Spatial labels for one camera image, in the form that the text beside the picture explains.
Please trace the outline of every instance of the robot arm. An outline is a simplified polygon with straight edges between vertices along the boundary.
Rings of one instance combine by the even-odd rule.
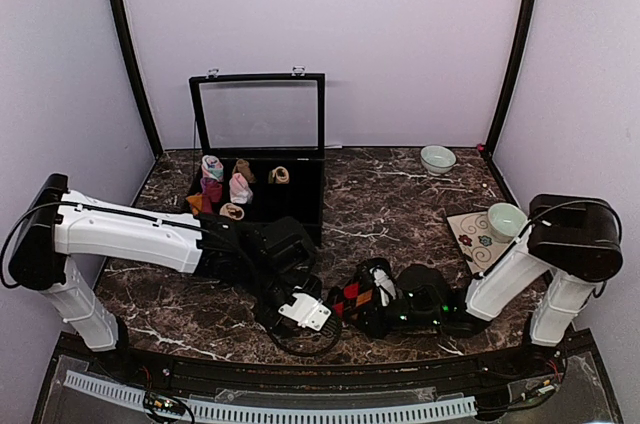
[[[9,273],[17,284],[40,291],[93,351],[126,347],[126,327],[84,281],[69,257],[76,253],[148,262],[234,283],[252,281],[250,290],[260,294],[256,297],[266,308],[256,309],[265,327],[283,317],[314,331],[332,327],[325,326],[331,312],[319,292],[309,288],[319,282],[310,277],[315,247],[291,219],[262,229],[226,218],[131,209],[68,191],[67,177],[60,174],[48,178],[25,216]],[[298,271],[301,267],[309,272]]]
[[[554,347],[599,283],[620,271],[620,222],[598,199],[539,195],[529,207],[527,227],[467,289],[466,311],[491,321],[550,270],[553,281],[533,314],[530,337],[533,344]]]
[[[471,337],[536,278],[551,271],[553,282],[532,317],[530,339],[535,345],[555,347],[599,283],[620,270],[620,223],[609,204],[596,199],[540,195],[530,209],[520,235],[466,289],[452,291],[437,269],[412,265],[398,275],[392,294],[373,280],[374,272],[386,272],[390,278],[389,263],[383,260],[386,264],[381,266],[374,259],[360,264],[347,287],[330,294],[330,301],[347,321],[372,337],[394,329],[432,327],[454,337]],[[352,295],[353,282],[375,289],[374,299]]]

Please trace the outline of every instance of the placemat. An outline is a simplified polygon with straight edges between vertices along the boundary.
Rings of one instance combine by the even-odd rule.
[[[487,211],[447,216],[447,222],[473,274],[491,267],[509,245],[491,236]]]

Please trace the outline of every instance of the bowl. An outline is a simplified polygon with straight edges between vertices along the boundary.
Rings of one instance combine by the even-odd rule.
[[[527,215],[512,204],[500,202],[487,211],[489,230],[497,242],[509,243],[522,230]]]
[[[456,155],[446,147],[427,146],[420,151],[420,160],[430,175],[439,176],[451,170]]]

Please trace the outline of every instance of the flower pattern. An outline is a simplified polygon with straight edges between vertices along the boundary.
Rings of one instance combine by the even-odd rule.
[[[480,241],[480,244],[482,244],[484,247],[489,247],[493,243],[489,236],[480,236],[478,238],[478,241]]]
[[[462,244],[464,244],[465,246],[467,246],[467,247],[471,247],[471,244],[472,244],[472,242],[473,242],[473,241],[471,240],[471,238],[470,238],[469,236],[467,236],[466,234],[462,234],[462,235],[458,236],[458,240],[459,240]]]

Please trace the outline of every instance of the white cable tray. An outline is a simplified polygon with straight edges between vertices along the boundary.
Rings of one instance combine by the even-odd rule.
[[[103,401],[144,412],[144,391],[75,371],[67,371],[64,385]],[[422,424],[476,415],[475,398],[370,409],[270,409],[185,400],[196,422],[229,424]]]

